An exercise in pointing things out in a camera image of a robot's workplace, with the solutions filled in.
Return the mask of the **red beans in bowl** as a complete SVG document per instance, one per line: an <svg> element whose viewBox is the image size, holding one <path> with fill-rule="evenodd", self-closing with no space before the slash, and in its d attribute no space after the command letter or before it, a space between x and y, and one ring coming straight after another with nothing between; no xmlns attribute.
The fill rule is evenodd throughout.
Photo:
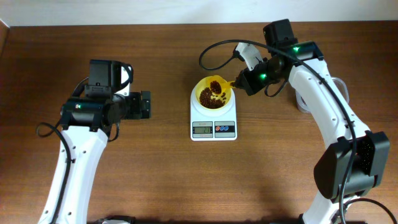
<svg viewBox="0 0 398 224"><path fill-rule="evenodd" d="M199 102L202 106L208 109L218 109L226 104L226 93L216 95L206 87L200 92Z"/></svg>

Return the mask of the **yellow plastic bowl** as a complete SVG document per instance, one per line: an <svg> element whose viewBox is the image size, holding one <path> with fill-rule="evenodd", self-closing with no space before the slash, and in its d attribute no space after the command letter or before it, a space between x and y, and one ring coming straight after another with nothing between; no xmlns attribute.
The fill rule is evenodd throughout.
<svg viewBox="0 0 398 224"><path fill-rule="evenodd" d="M196 87L195 87L195 90L193 91L194 92L194 99L200 104L200 102L199 102L199 97L200 97L200 92L204 89L204 88L206 88L207 86L206 86L206 83L205 83L205 78L204 79L202 79L197 85L196 85ZM232 99L232 89L230 89L229 91L227 91L226 92L226 98L227 98L227 100L226 100L226 104L230 101L230 99Z"/></svg>

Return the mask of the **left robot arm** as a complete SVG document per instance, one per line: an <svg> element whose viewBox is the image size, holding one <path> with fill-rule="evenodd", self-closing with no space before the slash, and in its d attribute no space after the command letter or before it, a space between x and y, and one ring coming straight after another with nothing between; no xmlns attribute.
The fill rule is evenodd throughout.
<svg viewBox="0 0 398 224"><path fill-rule="evenodd" d="M45 126L60 140L49 196L39 223L86 223L96 168L125 119L151 117L150 92L131 92L134 70L116 60L90 60L89 75L62 105L60 119Z"/></svg>

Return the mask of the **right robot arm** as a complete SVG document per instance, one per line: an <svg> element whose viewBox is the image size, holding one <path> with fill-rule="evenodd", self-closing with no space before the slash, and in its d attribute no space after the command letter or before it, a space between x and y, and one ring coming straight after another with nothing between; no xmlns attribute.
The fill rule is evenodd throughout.
<svg viewBox="0 0 398 224"><path fill-rule="evenodd" d="M235 87L248 95L276 83L289 83L305 102L322 134L326 150L314 167L318 192L300 223L344 223L347 208L379 186L390 142L374 133L349 107L328 71L316 43L299 42L287 19L263 29L271 57L261 57L258 43L240 40L234 55L246 62Z"/></svg>

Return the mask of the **clear plastic bean container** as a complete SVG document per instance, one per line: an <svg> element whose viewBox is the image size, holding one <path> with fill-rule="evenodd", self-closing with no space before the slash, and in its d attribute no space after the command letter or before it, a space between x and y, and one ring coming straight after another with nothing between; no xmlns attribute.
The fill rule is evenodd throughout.
<svg viewBox="0 0 398 224"><path fill-rule="evenodd" d="M349 103L349 92L348 92L345 82L338 77L332 77L331 79L333 80L333 83L336 85L337 89L342 94L345 101L347 103ZM304 99L301 97L301 95L299 94L298 91L295 91L295 96L296 96L298 110L303 113L310 113L310 110L309 110L307 104L305 103Z"/></svg>

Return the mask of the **yellow measuring scoop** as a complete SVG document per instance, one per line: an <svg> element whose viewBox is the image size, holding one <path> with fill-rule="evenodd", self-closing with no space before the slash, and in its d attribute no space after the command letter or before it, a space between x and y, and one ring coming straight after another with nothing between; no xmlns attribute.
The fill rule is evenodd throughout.
<svg viewBox="0 0 398 224"><path fill-rule="evenodd" d="M213 75L205 78L206 86L216 95L226 93L234 88L235 81L227 82L219 75Z"/></svg>

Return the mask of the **white digital kitchen scale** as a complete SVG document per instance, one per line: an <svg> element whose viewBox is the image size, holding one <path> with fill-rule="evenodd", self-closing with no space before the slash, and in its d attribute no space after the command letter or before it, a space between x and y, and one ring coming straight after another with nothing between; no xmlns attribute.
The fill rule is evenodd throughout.
<svg viewBox="0 0 398 224"><path fill-rule="evenodd" d="M232 92L232 99L226 106L217 110L210 110L200 106L194 99L193 91L195 87L190 97L191 140L234 141L238 136L234 91Z"/></svg>

